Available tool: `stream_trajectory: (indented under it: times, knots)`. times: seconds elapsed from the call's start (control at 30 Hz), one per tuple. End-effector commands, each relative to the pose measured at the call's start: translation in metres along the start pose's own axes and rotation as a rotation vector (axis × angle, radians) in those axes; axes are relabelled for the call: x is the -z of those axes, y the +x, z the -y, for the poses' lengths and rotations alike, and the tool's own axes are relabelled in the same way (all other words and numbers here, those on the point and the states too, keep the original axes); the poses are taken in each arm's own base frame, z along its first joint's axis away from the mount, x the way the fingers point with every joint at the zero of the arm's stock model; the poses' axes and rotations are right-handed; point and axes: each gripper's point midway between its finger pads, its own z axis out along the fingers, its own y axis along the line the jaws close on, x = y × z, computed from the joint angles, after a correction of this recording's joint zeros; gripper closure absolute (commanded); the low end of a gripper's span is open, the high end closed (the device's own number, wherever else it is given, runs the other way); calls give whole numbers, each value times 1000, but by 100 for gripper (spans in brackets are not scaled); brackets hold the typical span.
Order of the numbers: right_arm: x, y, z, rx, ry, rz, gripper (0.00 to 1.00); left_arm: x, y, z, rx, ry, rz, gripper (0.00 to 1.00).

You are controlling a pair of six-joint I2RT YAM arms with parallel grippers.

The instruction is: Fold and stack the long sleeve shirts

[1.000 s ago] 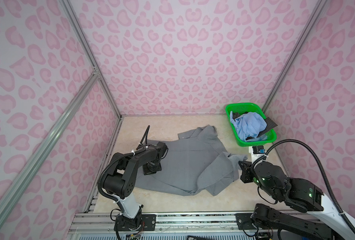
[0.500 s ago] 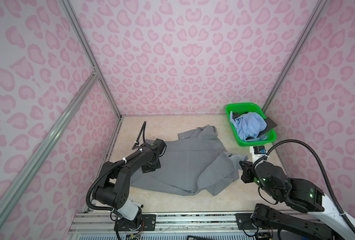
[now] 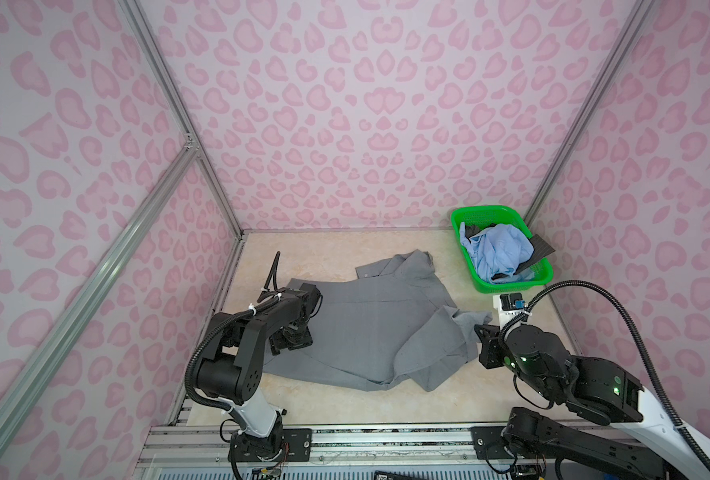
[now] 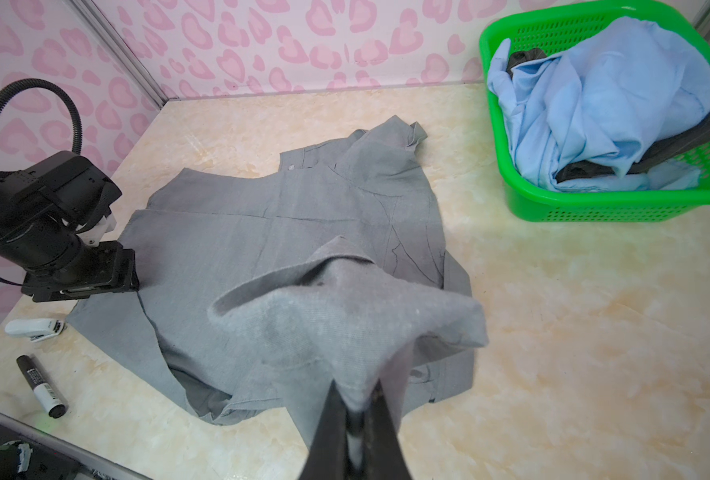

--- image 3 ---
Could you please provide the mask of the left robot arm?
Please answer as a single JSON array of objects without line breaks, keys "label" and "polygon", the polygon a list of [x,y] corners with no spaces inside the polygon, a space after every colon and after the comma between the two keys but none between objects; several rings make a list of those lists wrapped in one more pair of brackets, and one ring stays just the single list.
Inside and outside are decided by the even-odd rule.
[{"label": "left robot arm", "polygon": [[237,423],[232,458],[245,452],[260,461],[276,461],[288,451],[282,411],[260,390],[265,354],[311,346],[309,322],[322,299],[317,286],[304,283],[264,292],[245,311],[211,318],[186,367],[184,387],[195,403],[221,409]]}]

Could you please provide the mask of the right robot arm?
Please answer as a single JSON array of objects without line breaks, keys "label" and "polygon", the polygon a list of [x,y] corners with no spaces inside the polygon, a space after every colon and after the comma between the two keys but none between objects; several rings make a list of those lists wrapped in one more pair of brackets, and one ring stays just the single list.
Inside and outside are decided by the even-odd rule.
[{"label": "right robot arm", "polygon": [[480,363],[507,368],[550,405],[564,405],[580,418],[634,438],[623,443],[561,424],[525,407],[511,410],[500,432],[472,430],[476,455],[496,471],[514,475],[520,462],[540,468],[565,460],[618,479],[710,479],[710,439],[685,423],[676,424],[661,401],[618,364],[571,354],[557,335],[534,325],[475,329],[482,343]]}]

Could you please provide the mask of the grey long sleeve shirt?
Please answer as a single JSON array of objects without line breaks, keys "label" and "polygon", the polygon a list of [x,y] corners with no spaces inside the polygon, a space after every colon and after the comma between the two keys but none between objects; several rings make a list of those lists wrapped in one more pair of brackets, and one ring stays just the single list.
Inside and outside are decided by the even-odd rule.
[{"label": "grey long sleeve shirt", "polygon": [[489,311],[457,307],[432,256],[415,250],[356,270],[348,282],[317,282],[321,308],[312,345],[265,355],[265,372],[362,391],[412,380],[431,392],[478,356],[475,328]]}]

